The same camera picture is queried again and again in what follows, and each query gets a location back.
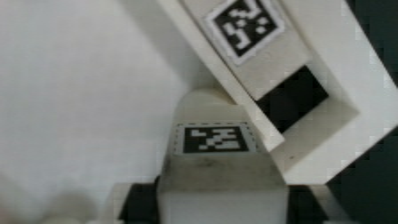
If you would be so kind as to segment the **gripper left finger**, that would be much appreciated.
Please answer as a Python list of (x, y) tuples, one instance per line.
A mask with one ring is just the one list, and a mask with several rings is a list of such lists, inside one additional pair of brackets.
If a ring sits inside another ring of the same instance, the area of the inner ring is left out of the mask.
[(161, 224), (154, 183), (114, 185), (100, 213), (100, 224)]

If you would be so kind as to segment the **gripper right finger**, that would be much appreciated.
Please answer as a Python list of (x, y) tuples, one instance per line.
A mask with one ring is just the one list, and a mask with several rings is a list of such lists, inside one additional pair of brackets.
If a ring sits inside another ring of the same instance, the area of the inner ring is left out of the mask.
[(289, 224), (356, 224), (326, 185), (292, 185)]

